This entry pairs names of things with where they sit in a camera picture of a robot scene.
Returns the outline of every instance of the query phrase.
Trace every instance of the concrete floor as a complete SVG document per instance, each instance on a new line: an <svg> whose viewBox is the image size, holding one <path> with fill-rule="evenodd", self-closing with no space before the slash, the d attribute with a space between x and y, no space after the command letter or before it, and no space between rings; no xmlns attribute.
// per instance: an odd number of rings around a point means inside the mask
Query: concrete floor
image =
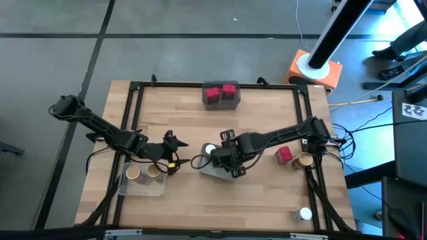
<svg viewBox="0 0 427 240"><path fill-rule="evenodd" d="M3 0L0 33L98 34L108 3ZM300 0L302 33L320 34L332 16L330 7L329 0ZM374 39L345 40L336 51L332 60L342 63L344 70L328 101L346 102L365 93L361 83L375 81L377 72L392 64L370 58L371 51L387 47L386 40L406 28L394 8L384 16L363 16L351 34L372 35ZM275 33L294 38L104 39L85 99L98 114L102 114L111 80L147 81L155 73L160 81L229 79L253 83L262 76L270 83L281 83L297 49L304 49L295 39L298 29L292 0L116 0L107 33ZM67 126L50 117L47 108L60 95L79 93L96 39L1 36L0 141L26 152L22 157L0 155L0 226L4 230L30 229ZM304 39L308 47L315 42ZM355 129L390 106L390 98L350 106L333 113L332 119ZM391 120L389 112L374 124ZM93 150L84 136L87 132L80 125L76 129L47 221L49 228L73 225L85 180L84 161ZM393 160L393 142L387 140L392 134L387 127L358 133L358 150L348 163L365 169ZM378 144L382 150L373 151L371 146ZM372 208L380 207L378 200L367 195L353 195L367 199L367 204L375 206Z"/></svg>

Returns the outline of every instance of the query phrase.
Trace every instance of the small cup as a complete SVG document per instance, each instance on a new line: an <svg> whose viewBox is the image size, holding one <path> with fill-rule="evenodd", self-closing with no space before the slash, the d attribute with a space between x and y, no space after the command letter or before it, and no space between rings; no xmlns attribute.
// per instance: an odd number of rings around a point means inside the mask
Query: small cup
<svg viewBox="0 0 427 240"><path fill-rule="evenodd" d="M312 210L307 207L292 210L291 214L295 221L310 220L313 217Z"/></svg>
<svg viewBox="0 0 427 240"><path fill-rule="evenodd" d="M132 165L126 169L126 177L136 183L145 183L147 175L141 172L138 166Z"/></svg>
<svg viewBox="0 0 427 240"><path fill-rule="evenodd" d="M151 164L150 166L148 166L147 175L148 177L151 177L156 181L161 181L163 179L161 172L159 171L159 169L157 169L157 167L154 164Z"/></svg>
<svg viewBox="0 0 427 240"><path fill-rule="evenodd" d="M300 153L293 161L292 166L295 169L303 169L309 167L313 163L313 156L309 153Z"/></svg>

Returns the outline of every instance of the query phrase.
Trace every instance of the black pole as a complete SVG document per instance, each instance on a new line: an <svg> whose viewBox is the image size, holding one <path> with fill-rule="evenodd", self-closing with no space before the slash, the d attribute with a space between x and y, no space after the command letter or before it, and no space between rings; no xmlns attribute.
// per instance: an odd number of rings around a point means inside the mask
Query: black pole
<svg viewBox="0 0 427 240"><path fill-rule="evenodd" d="M425 98L427 98L427 86L408 95L408 101L410 103L419 103Z"/></svg>
<svg viewBox="0 0 427 240"><path fill-rule="evenodd" d="M373 0L343 0L314 45L308 65L321 69Z"/></svg>

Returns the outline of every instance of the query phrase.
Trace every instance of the sticker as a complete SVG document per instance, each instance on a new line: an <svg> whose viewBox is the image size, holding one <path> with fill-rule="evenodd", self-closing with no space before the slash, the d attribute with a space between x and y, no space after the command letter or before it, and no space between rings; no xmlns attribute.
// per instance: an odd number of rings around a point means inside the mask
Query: sticker
<svg viewBox="0 0 427 240"><path fill-rule="evenodd" d="M402 115L419 120L427 120L427 107L402 103Z"/></svg>

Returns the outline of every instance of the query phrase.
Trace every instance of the white cable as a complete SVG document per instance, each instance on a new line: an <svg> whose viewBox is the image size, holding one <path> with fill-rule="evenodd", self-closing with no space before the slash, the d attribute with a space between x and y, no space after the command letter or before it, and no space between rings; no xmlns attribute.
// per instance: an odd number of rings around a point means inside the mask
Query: white cable
<svg viewBox="0 0 427 240"><path fill-rule="evenodd" d="M359 99L361 99L361 98L363 98L363 97L365 97L365 96L367 96L367 95L369 95L369 94L371 94L371 93L373 93L373 92L376 92L376 91L378 91L378 90L382 89L383 87L385 87L385 86L387 86L387 85L389 85L389 84L393 83L394 81L396 81L397 79L399 79L399 78L401 78L401 77L405 77L405 76L406 76L406 74L407 74L409 71L411 71L413 68L417 67L419 64L421 64L421 63L422 63L423 61L425 61L425 60L427 60L427 55L426 55L425 57L423 57L421 60L419 60L418 62L416 62L415 64L413 64L410 68L408 68L407 70L405 70L405 72L403 72L403 73L402 73L402 74L400 74L399 76L397 76L397 77L395 77L395 78L393 78L393 79L389 80L389 82L387 82L387 83L385 83L385 84L381 85L381 86L380 86L380 87L378 87L377 89L374 89L374 90L372 90L372 91L369 91L369 92L367 92L367 93L363 94L362 96L360 96L360 97L356 98L355 100L353 100L353 101L351 101L351 102L348 102L347 104L345 104L345 105L343 105L343 106L341 106L341 107L339 107L339 108L336 108L336 109L334 109L334 110L331 110L331 113L333 113L333 112L335 112L335 111L337 111L337 110L339 110L339 109L341 109L341 108L343 108L343 107L346 107L346 106L348 106L348 105L352 104L353 102L355 102L355 101L357 101L357 100L359 100Z"/></svg>
<svg viewBox="0 0 427 240"><path fill-rule="evenodd" d="M300 6L298 6L298 0L296 0L296 9L295 9L295 22L296 22L296 27L298 28L298 32L300 32L300 37L301 37L301 44L308 49L309 51L311 51L312 49L307 47L307 45L304 44L304 41L302 40L302 33L301 33L301 29L300 29L300 24L298 23L298 8Z"/></svg>

